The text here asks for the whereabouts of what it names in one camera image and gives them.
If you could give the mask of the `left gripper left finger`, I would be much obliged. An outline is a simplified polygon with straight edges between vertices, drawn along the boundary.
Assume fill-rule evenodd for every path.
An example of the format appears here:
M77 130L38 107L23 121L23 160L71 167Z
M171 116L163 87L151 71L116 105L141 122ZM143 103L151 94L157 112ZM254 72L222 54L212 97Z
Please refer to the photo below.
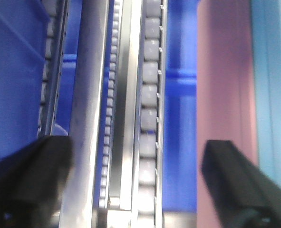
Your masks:
M72 160L70 137L49 136L0 161L0 228L51 228Z

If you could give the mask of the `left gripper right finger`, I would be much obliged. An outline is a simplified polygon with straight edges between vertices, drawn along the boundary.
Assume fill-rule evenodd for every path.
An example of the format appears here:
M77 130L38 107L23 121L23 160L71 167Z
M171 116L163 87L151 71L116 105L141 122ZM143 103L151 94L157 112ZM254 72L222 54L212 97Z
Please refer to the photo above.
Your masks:
M281 228L281 188L232 141L208 140L201 171L223 228Z

